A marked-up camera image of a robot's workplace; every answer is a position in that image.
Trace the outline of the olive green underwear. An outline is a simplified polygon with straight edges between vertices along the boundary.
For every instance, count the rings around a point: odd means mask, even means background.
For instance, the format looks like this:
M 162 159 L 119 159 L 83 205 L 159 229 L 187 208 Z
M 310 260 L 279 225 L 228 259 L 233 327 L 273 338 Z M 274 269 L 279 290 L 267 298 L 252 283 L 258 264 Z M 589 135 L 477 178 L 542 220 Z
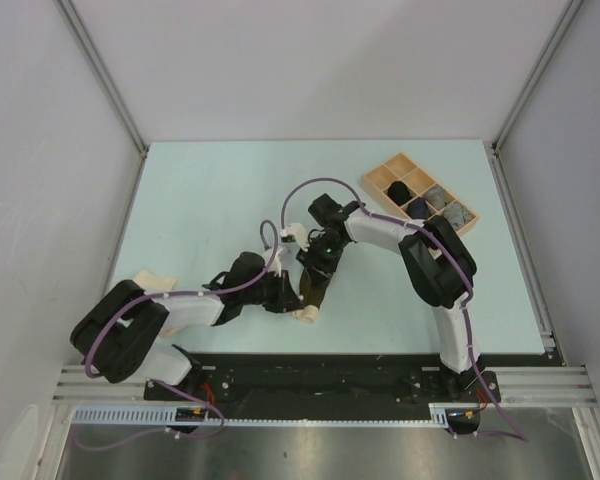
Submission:
M 302 307 L 292 312 L 293 317 L 307 323 L 314 323 L 331 280 L 332 278 L 329 276 L 304 269 L 299 283 Z

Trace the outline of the grey beige underwear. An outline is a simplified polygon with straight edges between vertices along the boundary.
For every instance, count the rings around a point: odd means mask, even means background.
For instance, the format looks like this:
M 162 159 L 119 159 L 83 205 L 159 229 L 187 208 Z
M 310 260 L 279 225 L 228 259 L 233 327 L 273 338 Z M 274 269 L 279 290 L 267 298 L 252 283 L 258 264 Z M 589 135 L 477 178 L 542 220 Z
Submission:
M 425 194 L 425 200 L 436 210 L 443 209 L 446 204 L 446 193 L 440 185 L 432 186 Z

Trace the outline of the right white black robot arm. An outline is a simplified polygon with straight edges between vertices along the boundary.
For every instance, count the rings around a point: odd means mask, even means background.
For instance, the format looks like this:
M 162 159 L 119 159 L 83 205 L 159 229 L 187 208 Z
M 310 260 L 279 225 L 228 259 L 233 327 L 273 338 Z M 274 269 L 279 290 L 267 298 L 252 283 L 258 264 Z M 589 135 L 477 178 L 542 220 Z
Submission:
M 441 376 L 443 393 L 453 401 L 473 394 L 478 382 L 470 369 L 479 352 L 466 319 L 477 265 L 450 222 L 442 216 L 408 221 L 376 215 L 355 201 L 341 205 L 327 194 L 314 200 L 308 212 L 321 229 L 296 255 L 303 266 L 300 294 L 306 309 L 319 309 L 349 244 L 366 243 L 399 255 L 416 294 L 434 312 L 440 360 L 448 369 Z

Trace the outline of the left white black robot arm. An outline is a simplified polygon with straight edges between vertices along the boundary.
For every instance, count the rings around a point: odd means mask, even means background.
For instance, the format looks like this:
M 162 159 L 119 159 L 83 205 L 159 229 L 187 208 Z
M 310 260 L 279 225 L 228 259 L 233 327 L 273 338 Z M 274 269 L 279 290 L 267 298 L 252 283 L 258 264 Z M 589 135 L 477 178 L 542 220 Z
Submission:
M 166 340 L 168 333 L 221 326 L 252 305 L 275 314 L 303 308 L 289 273 L 270 252 L 241 253 L 200 291 L 148 293 L 137 282 L 122 280 L 74 327 L 70 343 L 84 356 L 92 378 L 117 384 L 136 375 L 164 382 L 187 400 L 199 392 L 201 376 L 191 354 Z

